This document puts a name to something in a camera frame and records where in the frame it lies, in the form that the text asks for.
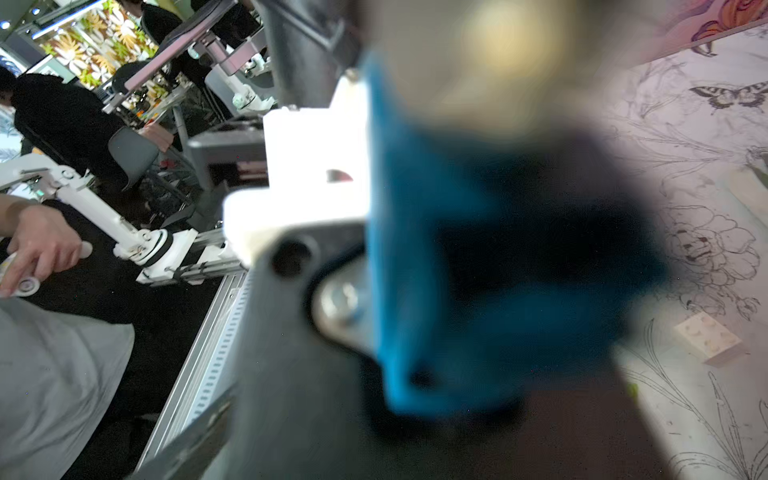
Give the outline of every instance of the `painted wall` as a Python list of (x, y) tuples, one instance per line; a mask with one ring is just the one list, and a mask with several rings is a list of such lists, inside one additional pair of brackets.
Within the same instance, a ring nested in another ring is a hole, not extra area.
[[(768, 0), (670, 0), (654, 42), (654, 57), (768, 18)], [(697, 53), (713, 55), (706, 45)]]

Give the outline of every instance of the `person's hair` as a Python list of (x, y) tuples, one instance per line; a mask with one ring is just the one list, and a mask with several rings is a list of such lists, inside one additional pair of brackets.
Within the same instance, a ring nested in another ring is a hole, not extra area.
[(13, 91), (16, 75), (7, 68), (0, 67), (0, 91)]

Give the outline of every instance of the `metal frame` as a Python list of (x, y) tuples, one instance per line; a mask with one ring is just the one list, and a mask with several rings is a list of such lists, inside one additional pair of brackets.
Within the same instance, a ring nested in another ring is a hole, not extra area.
[(221, 280), (219, 290), (216, 292), (216, 296), (200, 326), (174, 388), (171, 390), (165, 407), (163, 407), (163, 412), (157, 420), (152, 436), (141, 454), (137, 468), (156, 456), (187, 425), (187, 418), (195, 405), (200, 384), (214, 357), (224, 327), (232, 314), (231, 306), (237, 297), (237, 291), (243, 286), (245, 280), (246, 272), (243, 271), (227, 275)]

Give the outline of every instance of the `screw hole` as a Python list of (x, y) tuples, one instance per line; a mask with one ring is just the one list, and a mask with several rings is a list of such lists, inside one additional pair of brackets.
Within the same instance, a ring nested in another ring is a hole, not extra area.
[(310, 248), (296, 240), (283, 242), (272, 257), (272, 270), (282, 278), (294, 278), (310, 262)]

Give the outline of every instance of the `small wooden block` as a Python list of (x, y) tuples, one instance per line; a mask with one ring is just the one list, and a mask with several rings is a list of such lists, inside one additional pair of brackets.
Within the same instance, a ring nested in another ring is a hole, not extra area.
[(707, 365), (721, 366), (746, 352), (741, 339), (706, 312), (688, 317), (674, 329)]

